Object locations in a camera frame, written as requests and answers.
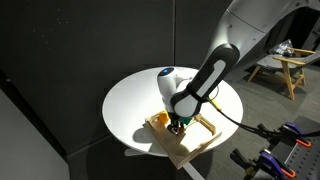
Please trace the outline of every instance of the white tabletop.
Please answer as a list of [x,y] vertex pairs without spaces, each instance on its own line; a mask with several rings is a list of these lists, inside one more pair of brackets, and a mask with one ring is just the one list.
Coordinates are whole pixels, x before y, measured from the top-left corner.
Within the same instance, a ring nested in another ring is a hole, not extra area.
[[[162,110],[162,96],[158,89],[157,75],[165,67],[152,68],[137,72],[117,83],[107,94],[102,107],[104,121],[111,133],[128,147],[140,152],[167,156],[147,127],[145,118]],[[175,67],[180,71],[195,75],[198,70]],[[243,107],[236,91],[225,81],[221,81],[210,96],[218,102],[222,111],[237,122],[241,122]],[[223,117],[209,103],[202,104],[200,113],[212,124],[222,130],[222,134],[206,150],[226,141],[238,126]]]

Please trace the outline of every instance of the dark wall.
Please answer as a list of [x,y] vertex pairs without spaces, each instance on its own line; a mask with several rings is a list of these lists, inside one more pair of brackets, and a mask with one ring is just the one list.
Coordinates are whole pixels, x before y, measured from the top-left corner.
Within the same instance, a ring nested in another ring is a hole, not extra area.
[[231,0],[176,0],[175,65],[200,68]]
[[1,3],[0,68],[67,153],[109,133],[102,102],[137,71],[173,64],[172,1]]
[[319,18],[319,12],[310,8],[300,8],[295,12],[293,22],[286,34],[294,47],[302,48]]

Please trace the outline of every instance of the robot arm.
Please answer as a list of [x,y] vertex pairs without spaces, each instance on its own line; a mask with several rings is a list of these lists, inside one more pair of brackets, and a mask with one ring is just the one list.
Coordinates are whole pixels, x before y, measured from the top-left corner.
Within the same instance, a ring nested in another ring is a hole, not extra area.
[[[279,20],[304,6],[320,10],[320,2],[317,0],[234,0],[213,34],[204,63],[183,91],[177,92],[183,78],[179,78],[176,69],[165,69],[159,73],[158,85],[170,119],[198,114],[201,104],[207,101],[208,95],[234,65],[241,61]],[[163,93],[168,87],[170,93]]]

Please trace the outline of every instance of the black cable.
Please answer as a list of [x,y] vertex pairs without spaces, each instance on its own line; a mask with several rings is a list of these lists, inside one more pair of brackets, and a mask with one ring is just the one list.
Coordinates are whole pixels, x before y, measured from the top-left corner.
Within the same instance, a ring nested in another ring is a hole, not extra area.
[[217,96],[218,96],[218,94],[219,94],[219,85],[216,87],[217,88],[217,93],[216,93],[216,95],[213,97],[213,98],[211,98],[211,99],[215,99]]
[[[207,97],[208,101],[210,102],[210,104],[216,108],[216,106],[214,105],[214,103],[211,101],[211,99],[209,97]],[[275,131],[268,131],[268,130],[262,130],[262,129],[258,129],[258,128],[254,128],[245,124],[241,124],[238,123],[237,121],[231,119],[229,116],[227,116],[226,114],[224,114],[221,110],[217,109],[217,111],[222,114],[225,118],[227,118],[229,121],[231,121],[232,123],[236,124],[237,126],[239,126],[240,128],[260,135],[260,136],[273,136],[273,137],[277,137],[277,138],[288,138],[288,134],[282,133],[282,132],[275,132]],[[320,136],[320,130],[319,131],[315,131],[315,132],[311,132],[311,133],[307,133],[307,134],[301,134],[299,135],[300,137],[314,137],[314,136]]]

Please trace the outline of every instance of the wooden tray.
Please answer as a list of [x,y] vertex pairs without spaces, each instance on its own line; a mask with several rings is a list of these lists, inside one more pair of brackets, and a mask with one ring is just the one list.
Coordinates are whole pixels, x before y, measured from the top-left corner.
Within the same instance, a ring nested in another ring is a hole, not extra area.
[[146,118],[145,124],[177,169],[191,161],[222,133],[220,129],[198,114],[185,127],[185,134],[177,136],[167,130],[166,127],[170,122],[164,125],[158,121],[159,114],[160,112]]

